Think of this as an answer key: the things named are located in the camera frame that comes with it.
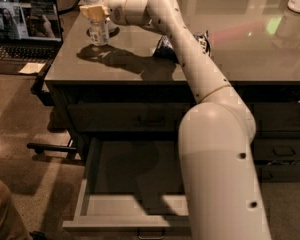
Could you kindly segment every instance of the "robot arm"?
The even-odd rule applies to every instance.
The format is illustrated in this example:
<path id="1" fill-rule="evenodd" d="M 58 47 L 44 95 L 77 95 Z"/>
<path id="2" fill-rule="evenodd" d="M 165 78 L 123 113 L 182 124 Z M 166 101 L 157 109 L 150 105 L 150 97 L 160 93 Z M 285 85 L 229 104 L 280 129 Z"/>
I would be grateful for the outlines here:
<path id="1" fill-rule="evenodd" d="M 165 34 L 197 105 L 179 128 L 194 240 L 270 240 L 250 144 L 255 121 L 186 27 L 176 0 L 105 0 L 111 20 Z"/>

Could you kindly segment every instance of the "water bottle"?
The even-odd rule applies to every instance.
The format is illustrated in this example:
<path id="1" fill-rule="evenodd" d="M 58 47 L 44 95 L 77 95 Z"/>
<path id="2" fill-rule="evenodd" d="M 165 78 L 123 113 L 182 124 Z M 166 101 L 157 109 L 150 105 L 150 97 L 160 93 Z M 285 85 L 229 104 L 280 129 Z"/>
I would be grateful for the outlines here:
<path id="1" fill-rule="evenodd" d="M 83 0 L 85 5 L 93 4 L 102 4 L 103 0 Z M 89 35 L 91 42 L 96 46 L 102 46 L 108 43 L 109 41 L 109 30 L 108 30 L 108 21 L 107 19 L 103 21 L 94 21 L 89 19 Z"/>

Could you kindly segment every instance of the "drawer front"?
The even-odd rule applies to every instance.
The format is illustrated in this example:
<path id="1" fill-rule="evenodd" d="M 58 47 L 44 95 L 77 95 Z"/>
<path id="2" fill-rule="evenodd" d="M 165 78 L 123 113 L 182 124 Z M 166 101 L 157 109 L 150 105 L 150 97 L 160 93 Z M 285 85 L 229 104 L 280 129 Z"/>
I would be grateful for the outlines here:
<path id="1" fill-rule="evenodd" d="M 92 138 L 77 207 L 63 228 L 74 236 L 190 235 L 176 143 Z"/>
<path id="2" fill-rule="evenodd" d="M 253 114 L 259 134 L 300 133 L 299 103 L 256 103 L 253 106 Z"/>
<path id="3" fill-rule="evenodd" d="M 300 166 L 256 166 L 258 177 L 263 182 L 300 182 Z"/>
<path id="4" fill-rule="evenodd" d="M 189 108 L 179 103 L 85 103 L 69 105 L 68 112 L 78 132 L 173 132 Z"/>
<path id="5" fill-rule="evenodd" d="M 300 163 L 300 139 L 255 139 L 253 155 L 256 162 Z"/>

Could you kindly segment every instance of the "laptop screen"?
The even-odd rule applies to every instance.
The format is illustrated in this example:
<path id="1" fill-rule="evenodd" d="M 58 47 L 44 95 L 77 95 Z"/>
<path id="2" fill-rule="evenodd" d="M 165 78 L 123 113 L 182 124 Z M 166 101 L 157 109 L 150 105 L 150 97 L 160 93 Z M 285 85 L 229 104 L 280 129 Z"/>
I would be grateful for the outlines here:
<path id="1" fill-rule="evenodd" d="M 56 0 L 0 0 L 0 44 L 62 44 Z"/>

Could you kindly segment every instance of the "concrete floor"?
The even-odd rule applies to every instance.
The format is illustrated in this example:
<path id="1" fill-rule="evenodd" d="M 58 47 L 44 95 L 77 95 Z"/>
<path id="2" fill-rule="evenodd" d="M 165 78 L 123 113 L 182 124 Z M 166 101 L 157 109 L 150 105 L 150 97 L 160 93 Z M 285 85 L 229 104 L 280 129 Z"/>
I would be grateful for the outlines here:
<path id="1" fill-rule="evenodd" d="M 65 36 L 76 12 L 63 17 Z M 38 157 L 28 142 L 66 144 L 66 131 L 49 131 L 52 112 L 30 93 L 31 76 L 0 75 L 0 179 L 13 193 L 26 227 L 51 240 L 75 239 L 62 229 L 71 219 L 84 166 L 79 159 L 46 152 Z M 262 193 L 275 240 L 300 240 L 300 183 L 264 183 Z"/>

